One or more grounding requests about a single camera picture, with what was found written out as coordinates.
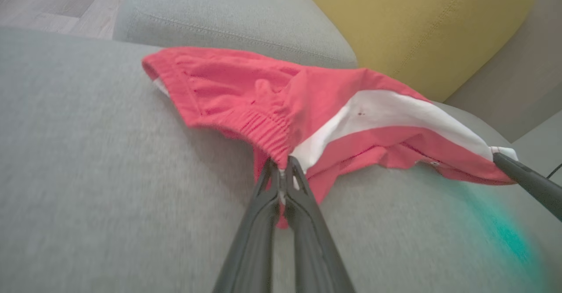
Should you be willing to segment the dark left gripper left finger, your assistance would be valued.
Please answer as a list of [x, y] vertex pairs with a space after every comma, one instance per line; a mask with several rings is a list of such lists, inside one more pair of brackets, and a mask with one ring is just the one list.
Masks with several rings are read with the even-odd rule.
[[268, 159], [213, 287], [215, 293], [270, 293], [280, 173]]

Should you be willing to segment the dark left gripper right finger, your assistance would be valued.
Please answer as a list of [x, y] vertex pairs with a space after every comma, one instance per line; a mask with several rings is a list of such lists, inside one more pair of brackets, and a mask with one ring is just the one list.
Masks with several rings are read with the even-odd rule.
[[294, 233], [297, 293], [355, 293], [299, 161], [290, 156], [285, 170], [285, 213]]

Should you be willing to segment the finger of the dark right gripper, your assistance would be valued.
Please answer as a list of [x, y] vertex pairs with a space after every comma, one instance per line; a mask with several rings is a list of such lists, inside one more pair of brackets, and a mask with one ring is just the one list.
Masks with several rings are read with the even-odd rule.
[[494, 153], [493, 162], [554, 217], [562, 221], [562, 188], [560, 185], [502, 153]]

